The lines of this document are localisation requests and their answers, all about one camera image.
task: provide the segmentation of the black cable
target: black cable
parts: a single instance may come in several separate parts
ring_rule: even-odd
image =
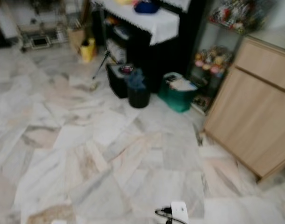
[[[165,215],[164,213],[165,213],[165,211],[166,211],[167,209],[169,210],[169,208],[157,209],[157,210],[155,210],[155,214],[158,215],[158,216],[162,216],[162,217],[165,217],[165,218],[172,219],[172,220],[174,220],[174,221],[176,221],[176,222],[179,222],[179,223],[181,223],[181,224],[187,224],[187,223],[185,223],[185,222],[183,222],[183,221],[181,221],[181,220],[179,220],[179,219],[173,218],[172,216],[167,216],[167,215]]]

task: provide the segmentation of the marble floor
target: marble floor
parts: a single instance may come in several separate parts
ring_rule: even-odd
[[[201,115],[131,108],[104,69],[90,91],[101,59],[0,49],[0,224],[164,224],[175,200],[190,224],[285,224],[285,170],[256,185]]]

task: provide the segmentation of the green basket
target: green basket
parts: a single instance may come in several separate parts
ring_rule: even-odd
[[[190,109],[190,104],[196,95],[196,90],[193,91],[179,91],[171,89],[166,83],[166,79],[175,75],[177,77],[182,77],[182,75],[176,72],[167,73],[161,82],[160,90],[158,96],[167,103],[167,105],[176,112],[182,113]]]

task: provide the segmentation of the black plastic bin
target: black plastic bin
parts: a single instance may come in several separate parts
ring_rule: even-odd
[[[136,90],[128,87],[129,104],[134,108],[144,108],[150,101],[151,93],[148,89]]]

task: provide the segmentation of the tripod stand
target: tripod stand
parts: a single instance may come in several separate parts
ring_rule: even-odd
[[[110,51],[107,48],[107,37],[106,37],[106,25],[105,25],[105,15],[104,15],[104,6],[100,5],[100,18],[101,18],[101,26],[102,26],[102,32],[103,32],[103,39],[104,39],[104,47],[105,47],[105,53],[104,58],[96,71],[96,73],[92,76],[92,79],[95,79],[97,75],[99,74],[99,71],[101,70],[103,64],[105,63],[106,59],[108,57],[111,57]]]

